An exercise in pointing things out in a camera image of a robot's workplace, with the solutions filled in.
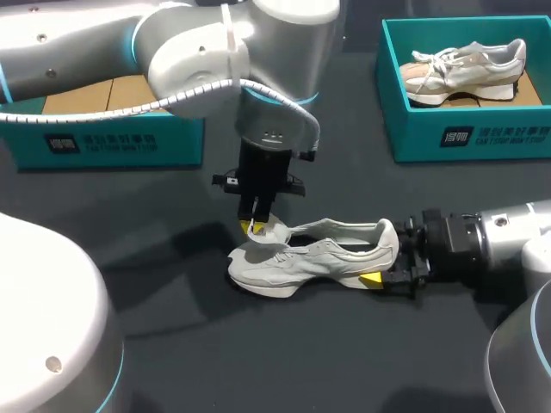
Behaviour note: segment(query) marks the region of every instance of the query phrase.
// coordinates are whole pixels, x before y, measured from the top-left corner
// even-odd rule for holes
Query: cardboard
[[[448,99],[439,108],[478,108],[477,99],[462,97],[459,99]]]
[[[131,108],[144,103],[150,103],[157,99],[153,95],[149,84],[143,76],[119,77],[113,81],[108,110]]]
[[[106,110],[112,80],[48,96],[42,114],[89,114]]]
[[[518,91],[515,95],[515,98],[510,102],[496,102],[496,101],[485,101],[480,99],[481,108],[508,108],[512,106],[541,106],[542,101],[540,96],[537,95],[536,88],[532,81],[530,80],[529,74],[527,71],[524,71],[524,74],[518,79]]]

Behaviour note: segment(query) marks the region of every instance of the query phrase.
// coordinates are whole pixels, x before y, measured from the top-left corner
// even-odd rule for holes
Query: shoe upper
[[[304,236],[314,242],[290,244]],[[317,276],[337,278],[389,269],[399,250],[398,235],[387,219],[376,224],[322,219],[287,228],[271,216],[261,231],[254,234],[249,230],[249,239],[229,255],[229,272],[234,279],[258,287],[283,287]]]
[[[515,83],[523,73],[526,43],[516,39],[508,45],[484,46],[476,41],[460,49],[437,54],[413,52],[415,63],[399,68],[406,91],[439,95],[462,86],[496,86]]]

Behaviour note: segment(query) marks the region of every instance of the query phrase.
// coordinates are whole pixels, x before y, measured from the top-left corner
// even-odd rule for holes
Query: teal box
[[[526,71],[542,106],[410,106],[399,67],[412,61],[413,50],[436,53],[475,40],[495,46],[516,38],[526,41]],[[397,162],[551,157],[551,21],[547,16],[385,20],[375,75]],[[466,133],[467,139],[446,146],[450,132]]]
[[[46,98],[2,105],[0,112],[40,114]],[[203,120],[164,112],[94,123],[0,124],[20,170],[172,168],[201,165]]]

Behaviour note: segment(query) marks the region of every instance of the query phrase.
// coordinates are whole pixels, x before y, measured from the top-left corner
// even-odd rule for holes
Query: sneaker
[[[228,272],[242,288],[287,298],[305,282],[331,278],[345,287],[368,289],[360,276],[390,269],[399,250],[393,224],[345,224],[322,219],[288,228],[270,215],[249,242],[235,249]]]
[[[412,56],[417,63],[402,65],[399,72],[414,103],[440,106],[456,93],[510,101],[524,71],[526,43],[516,39],[505,46],[483,46],[475,41],[461,49]]]

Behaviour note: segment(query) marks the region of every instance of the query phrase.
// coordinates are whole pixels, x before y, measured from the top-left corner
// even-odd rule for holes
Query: shoe sole
[[[306,282],[301,282],[300,284],[293,285],[293,286],[285,286],[285,287],[257,287],[252,286],[250,284],[244,284],[241,281],[237,281],[235,278],[231,277],[233,282],[235,282],[238,286],[243,288],[244,290],[250,291],[251,293],[255,293],[258,295],[263,295],[264,297],[271,297],[273,299],[288,299],[291,297],[296,291],[302,287],[302,285]],[[352,277],[346,277],[346,278],[330,278],[330,280],[334,280],[338,282],[339,284],[347,287],[347,288],[355,288],[358,290],[370,290],[370,289],[376,289],[376,288],[370,288],[367,286],[363,281],[362,278],[359,275],[354,275]]]
[[[426,107],[438,107],[446,102],[446,99],[458,94],[467,94],[487,101],[512,101],[516,92],[517,83],[510,83],[499,86],[471,86],[458,89],[451,93],[442,93],[440,95],[419,95],[407,92],[407,97],[414,103]]]

